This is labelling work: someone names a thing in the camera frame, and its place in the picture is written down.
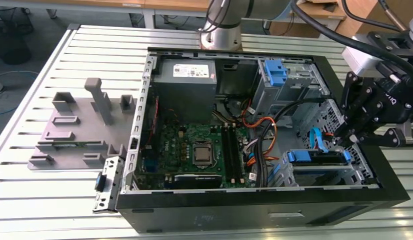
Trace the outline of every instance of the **motherboard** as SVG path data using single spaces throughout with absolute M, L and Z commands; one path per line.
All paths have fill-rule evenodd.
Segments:
M 248 188 L 243 147 L 246 128 L 230 125 L 163 125 L 159 149 L 143 157 L 139 186 L 147 190 Z

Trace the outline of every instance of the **green motherboard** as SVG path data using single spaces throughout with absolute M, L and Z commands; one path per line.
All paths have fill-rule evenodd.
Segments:
M 248 132 L 246 128 L 232 128 L 235 134 L 231 144 L 238 154 L 227 159 L 231 158 L 226 157 L 230 156 L 230 140 L 223 137 L 223 133 L 228 129 L 226 126 L 207 124 L 163 125 L 159 155 L 144 158 L 146 171 L 138 174 L 143 188 L 172 189 L 174 176 L 190 174 L 223 176 L 220 188 L 251 187 L 243 163 Z

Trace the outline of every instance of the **chip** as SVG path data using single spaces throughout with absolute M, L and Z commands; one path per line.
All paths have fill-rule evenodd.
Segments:
M 194 165 L 200 168 L 206 168 L 214 163 L 214 148 L 212 143 L 196 143 L 194 144 Z

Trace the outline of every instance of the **power cable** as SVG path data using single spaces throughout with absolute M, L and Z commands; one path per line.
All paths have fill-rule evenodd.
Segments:
M 360 22 L 363 22 L 363 23 L 365 23 L 365 24 L 377 26 L 377 27 L 384 28 L 384 29 L 391 29 L 391 30 L 397 31 L 397 32 L 400 31 L 399 28 L 397 28 L 395 25 L 392 25 L 392 24 L 387 24 L 387 23 L 383 23 L 383 22 L 379 22 L 379 21 L 375 21 L 375 20 L 369 20 L 369 19 L 365 19 L 365 18 L 361 18 L 361 17 L 356 16 L 356 15 L 351 12 L 351 10 L 349 10 L 349 8 L 348 8 L 347 0 L 341 0 L 341 2 L 343 2 L 343 9 L 344 9 L 347 15 L 348 15 L 352 19 L 355 19 L 356 21 L 360 21 Z M 385 6 L 387 6 L 387 9 L 388 9 L 387 2 L 385 2 L 384 0 L 380 0 L 380 3 L 381 3 L 381 5 L 383 5 L 383 8 L 385 9 Z

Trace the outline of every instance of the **aluminum table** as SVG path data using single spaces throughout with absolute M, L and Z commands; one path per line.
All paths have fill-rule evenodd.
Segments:
M 239 239 L 413 240 L 413 148 L 384 148 L 412 200 L 326 227 L 139 234 L 116 214 L 92 214 L 99 171 L 32 172 L 27 168 L 56 92 L 90 97 L 86 78 L 103 79 L 111 98 L 138 97 L 147 47 L 199 48 L 194 31 L 83 25 L 67 30 L 0 137 L 0 240 L 3 239 Z M 312 38 L 243 35 L 251 52 L 327 56 L 340 79 L 349 67 L 344 46 Z

